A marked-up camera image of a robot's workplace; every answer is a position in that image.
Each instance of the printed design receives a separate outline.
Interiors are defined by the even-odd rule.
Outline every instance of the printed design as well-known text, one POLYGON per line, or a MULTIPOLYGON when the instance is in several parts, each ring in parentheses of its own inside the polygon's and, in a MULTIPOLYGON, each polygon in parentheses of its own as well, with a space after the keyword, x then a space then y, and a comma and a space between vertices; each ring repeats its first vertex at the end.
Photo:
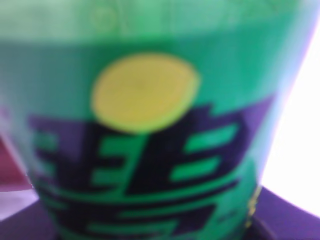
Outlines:
POLYGON ((198 86, 198 74, 188 62, 163 53, 140 53, 108 65, 100 74, 92 109, 108 128, 159 131, 189 110, 198 86))
MULTIPOLYGON (((211 105, 192 108, 176 124, 141 140, 132 174, 126 174, 126 179, 120 177, 121 171, 133 159, 126 151, 137 149, 137 145, 132 149, 130 146, 141 136, 94 122, 32 116, 30 125, 42 138, 36 154, 44 167, 51 166, 50 174, 45 171, 32 176, 35 186, 53 219, 65 234, 75 238, 147 240, 190 236, 195 240, 197 232, 215 219, 212 217, 219 207, 215 198, 235 190, 242 179, 231 179, 202 192, 196 187, 220 180, 237 169, 272 100, 268 97, 218 116, 211 116, 211 105), (202 137, 210 145, 197 144, 202 137), (115 141, 121 149, 113 148, 115 141), (188 192, 179 195, 181 190, 188 192), (117 199, 110 200, 119 193, 117 199), (158 194, 167 195, 147 200, 158 194)), ((243 228, 245 218, 235 232, 243 228)), ((224 219, 216 219, 217 224, 224 219)))

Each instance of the green cup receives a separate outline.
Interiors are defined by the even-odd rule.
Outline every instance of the green cup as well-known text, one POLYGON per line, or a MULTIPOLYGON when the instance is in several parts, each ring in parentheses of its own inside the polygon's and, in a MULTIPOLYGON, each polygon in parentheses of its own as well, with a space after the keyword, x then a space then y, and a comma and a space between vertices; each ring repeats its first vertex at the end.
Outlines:
POLYGON ((2 1, 1 134, 62 239, 241 239, 319 5, 2 1))

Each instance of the bright light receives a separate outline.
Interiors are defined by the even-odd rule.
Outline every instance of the bright light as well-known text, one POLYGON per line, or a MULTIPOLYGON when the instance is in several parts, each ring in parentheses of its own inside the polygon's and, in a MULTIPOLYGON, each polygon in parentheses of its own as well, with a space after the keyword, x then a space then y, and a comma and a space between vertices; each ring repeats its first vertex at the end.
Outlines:
POLYGON ((320 19, 278 125, 262 184, 320 217, 320 19))

